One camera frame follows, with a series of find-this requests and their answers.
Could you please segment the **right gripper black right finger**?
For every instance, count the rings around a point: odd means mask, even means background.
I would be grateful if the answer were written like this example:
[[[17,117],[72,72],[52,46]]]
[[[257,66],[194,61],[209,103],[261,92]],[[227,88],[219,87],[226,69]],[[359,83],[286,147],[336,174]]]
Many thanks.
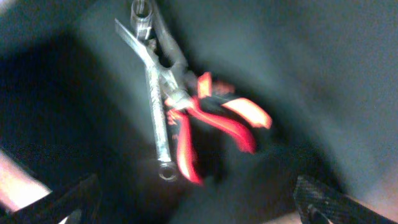
[[[307,175],[298,176],[293,196],[300,220],[304,224],[395,224],[395,221],[366,208]]]

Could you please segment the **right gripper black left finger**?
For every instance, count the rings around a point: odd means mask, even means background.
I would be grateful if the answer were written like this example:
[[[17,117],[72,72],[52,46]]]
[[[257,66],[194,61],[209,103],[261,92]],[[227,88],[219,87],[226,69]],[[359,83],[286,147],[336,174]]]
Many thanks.
[[[12,215],[1,224],[68,223],[94,224],[101,203],[101,186],[96,174],[87,174]]]

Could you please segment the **black gift box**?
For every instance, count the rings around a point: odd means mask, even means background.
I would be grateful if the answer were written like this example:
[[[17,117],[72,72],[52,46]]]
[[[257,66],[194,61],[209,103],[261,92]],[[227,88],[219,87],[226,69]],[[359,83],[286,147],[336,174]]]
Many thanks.
[[[197,74],[272,117],[244,154],[194,121],[204,186],[157,174],[130,1],[1,3],[1,149],[50,189],[95,173],[98,223],[289,222],[310,175],[397,218],[396,1],[159,1]]]

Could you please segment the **orange black long-nose pliers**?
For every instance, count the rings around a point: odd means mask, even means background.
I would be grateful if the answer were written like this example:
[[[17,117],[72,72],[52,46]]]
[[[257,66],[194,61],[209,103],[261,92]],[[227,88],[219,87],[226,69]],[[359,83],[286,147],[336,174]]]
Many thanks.
[[[189,100],[213,99],[222,108],[236,113],[254,128],[270,129],[272,118],[253,101],[236,95],[235,87],[213,79],[210,72],[199,77],[189,68],[178,43],[171,35],[157,4],[153,1],[133,1],[131,27],[117,19],[115,29],[143,61],[148,73],[155,78],[150,87],[165,96],[166,102],[177,110],[186,110]]]

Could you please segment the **silver ring wrench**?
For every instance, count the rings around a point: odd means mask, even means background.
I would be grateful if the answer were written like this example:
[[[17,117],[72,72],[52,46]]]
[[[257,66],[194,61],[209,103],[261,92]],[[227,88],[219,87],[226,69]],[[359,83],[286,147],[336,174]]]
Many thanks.
[[[154,19],[152,3],[148,0],[133,0],[131,4],[131,26],[135,37],[144,45],[138,51],[146,66],[147,86],[149,87],[150,112],[154,127],[159,177],[168,182],[178,179],[178,170],[169,148],[162,96],[159,85],[159,59],[155,53],[157,41],[152,33]]]

